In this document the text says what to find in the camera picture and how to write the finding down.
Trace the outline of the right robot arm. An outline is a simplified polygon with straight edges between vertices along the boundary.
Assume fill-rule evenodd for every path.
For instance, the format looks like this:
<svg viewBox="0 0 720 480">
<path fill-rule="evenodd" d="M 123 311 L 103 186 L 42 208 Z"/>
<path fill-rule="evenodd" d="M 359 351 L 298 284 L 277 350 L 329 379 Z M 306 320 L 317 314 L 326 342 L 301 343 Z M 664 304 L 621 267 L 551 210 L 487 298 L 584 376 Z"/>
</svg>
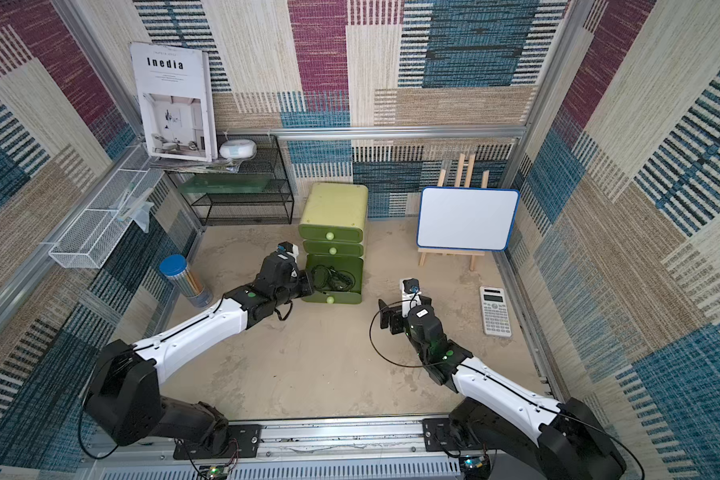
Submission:
<svg viewBox="0 0 720 480">
<path fill-rule="evenodd" d="M 407 338 L 436 384 L 463 396 L 446 435 L 456 445 L 503 451 L 548 479 L 619 479 L 636 457 L 585 403 L 536 394 L 449 339 L 429 301 L 380 301 L 374 319 Z"/>
</svg>

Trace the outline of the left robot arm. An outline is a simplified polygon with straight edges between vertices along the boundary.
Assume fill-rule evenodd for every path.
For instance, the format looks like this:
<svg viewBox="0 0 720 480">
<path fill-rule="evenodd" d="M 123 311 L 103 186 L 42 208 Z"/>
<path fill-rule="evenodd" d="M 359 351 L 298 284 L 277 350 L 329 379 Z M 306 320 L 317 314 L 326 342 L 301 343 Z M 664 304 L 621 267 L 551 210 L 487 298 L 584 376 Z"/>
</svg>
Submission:
<svg viewBox="0 0 720 480">
<path fill-rule="evenodd" d="M 263 260 L 253 282 L 224 293 L 203 312 L 135 343 L 107 344 L 96 360 L 84 412 L 118 446 L 165 437 L 196 445 L 214 457 L 228 454 L 228 420 L 219 410 L 205 402 L 166 397 L 160 387 L 216 344 L 272 315 L 286 320 L 280 306 L 314 292 L 312 277 L 299 268 L 298 256 L 296 245 L 282 242 Z"/>
</svg>

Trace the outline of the black earphones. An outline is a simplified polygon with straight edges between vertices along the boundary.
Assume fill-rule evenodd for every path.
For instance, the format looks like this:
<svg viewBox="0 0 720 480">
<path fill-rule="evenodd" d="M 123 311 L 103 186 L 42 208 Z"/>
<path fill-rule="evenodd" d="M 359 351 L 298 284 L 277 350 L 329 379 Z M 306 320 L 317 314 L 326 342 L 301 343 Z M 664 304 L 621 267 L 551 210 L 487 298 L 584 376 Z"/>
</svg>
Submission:
<svg viewBox="0 0 720 480">
<path fill-rule="evenodd" d="M 311 276 L 312 276 L 313 286 L 316 291 L 323 291 L 323 290 L 330 289 L 332 273 L 328 266 L 314 265 L 311 268 Z"/>
<path fill-rule="evenodd" d="M 347 292 L 354 288 L 356 280 L 355 277 L 347 271 L 337 270 L 334 267 L 329 267 L 332 273 L 330 282 L 330 290 Z"/>
</svg>

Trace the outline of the green drawer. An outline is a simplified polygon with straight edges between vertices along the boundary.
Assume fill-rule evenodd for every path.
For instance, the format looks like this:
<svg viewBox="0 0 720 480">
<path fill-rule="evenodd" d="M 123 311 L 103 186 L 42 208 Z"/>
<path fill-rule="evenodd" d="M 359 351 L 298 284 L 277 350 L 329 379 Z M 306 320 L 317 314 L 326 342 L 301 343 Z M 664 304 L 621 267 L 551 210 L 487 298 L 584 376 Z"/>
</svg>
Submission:
<svg viewBox="0 0 720 480">
<path fill-rule="evenodd" d="M 361 243 L 364 238 L 363 229 L 357 227 L 301 223 L 298 231 L 303 239 L 310 241 Z"/>
<path fill-rule="evenodd" d="M 353 256 L 309 254 L 306 270 L 314 293 L 305 302 L 357 305 L 362 302 L 364 260 Z"/>
<path fill-rule="evenodd" d="M 364 246 L 362 243 L 305 240 L 303 246 L 308 254 L 314 255 L 358 258 L 364 255 Z"/>
</svg>

